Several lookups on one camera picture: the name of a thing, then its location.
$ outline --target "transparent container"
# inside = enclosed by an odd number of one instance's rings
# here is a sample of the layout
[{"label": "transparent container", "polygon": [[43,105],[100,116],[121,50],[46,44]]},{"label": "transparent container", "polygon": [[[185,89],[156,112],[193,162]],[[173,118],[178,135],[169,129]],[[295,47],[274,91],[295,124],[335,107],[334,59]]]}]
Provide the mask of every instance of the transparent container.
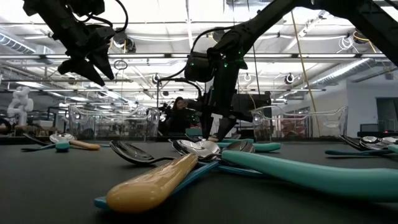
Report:
[{"label": "transparent container", "polygon": [[348,107],[333,111],[286,113],[278,106],[251,111],[257,141],[339,138],[346,135]]},{"label": "transparent container", "polygon": [[160,111],[150,106],[124,114],[69,106],[70,134],[81,140],[147,141],[157,137],[159,117]]}]

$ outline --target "woman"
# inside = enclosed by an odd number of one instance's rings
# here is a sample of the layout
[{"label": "woman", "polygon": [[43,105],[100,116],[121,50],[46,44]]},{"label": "woman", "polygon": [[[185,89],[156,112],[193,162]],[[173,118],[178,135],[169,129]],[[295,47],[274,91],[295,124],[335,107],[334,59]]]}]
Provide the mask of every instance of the woman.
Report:
[{"label": "woman", "polygon": [[191,128],[192,112],[186,109],[184,99],[177,97],[172,108],[172,115],[166,121],[170,133],[185,133],[185,129]]}]

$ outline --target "yellow handle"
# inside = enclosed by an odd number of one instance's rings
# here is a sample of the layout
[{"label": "yellow handle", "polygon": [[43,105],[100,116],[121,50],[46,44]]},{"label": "yellow handle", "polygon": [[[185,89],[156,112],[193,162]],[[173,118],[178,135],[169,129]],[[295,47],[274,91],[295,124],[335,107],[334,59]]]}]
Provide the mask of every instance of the yellow handle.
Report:
[{"label": "yellow handle", "polygon": [[160,205],[198,162],[188,154],[168,164],[113,187],[106,195],[109,208],[124,213],[141,213]]},{"label": "yellow handle", "polygon": [[83,147],[83,148],[85,148],[87,150],[92,150],[92,151],[99,150],[101,148],[101,146],[99,146],[99,145],[90,144],[90,143],[77,141],[77,140],[70,140],[69,143],[74,145],[74,146],[80,146],[80,147]]}]

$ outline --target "robot figure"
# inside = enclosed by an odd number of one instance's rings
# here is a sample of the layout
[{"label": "robot figure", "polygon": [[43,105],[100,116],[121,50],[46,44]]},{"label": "robot figure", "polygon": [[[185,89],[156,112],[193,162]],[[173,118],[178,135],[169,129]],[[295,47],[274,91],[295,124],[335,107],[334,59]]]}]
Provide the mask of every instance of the robot figure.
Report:
[{"label": "robot figure", "polygon": [[30,92],[29,87],[18,87],[17,91],[12,94],[12,101],[10,105],[8,105],[7,114],[9,117],[15,116],[15,114],[19,114],[19,122],[18,125],[25,126],[27,120],[27,112],[31,112],[33,110],[33,100],[28,98],[28,94]]}]

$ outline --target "dark tabletop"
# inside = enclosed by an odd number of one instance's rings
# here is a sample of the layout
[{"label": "dark tabletop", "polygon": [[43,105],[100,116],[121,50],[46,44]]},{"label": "dark tabletop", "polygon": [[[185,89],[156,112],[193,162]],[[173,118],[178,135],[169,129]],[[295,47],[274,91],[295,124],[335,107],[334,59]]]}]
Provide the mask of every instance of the dark tabletop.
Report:
[{"label": "dark tabletop", "polygon": [[[136,144],[154,157],[178,156],[169,143]],[[99,152],[21,153],[0,146],[0,223],[397,223],[398,203],[343,200],[278,180],[213,171],[160,207],[141,215],[104,212],[95,197],[151,167],[136,167],[111,149]],[[283,144],[268,155],[314,164],[398,169],[398,157],[327,157],[323,151],[354,151],[342,144]]]}]

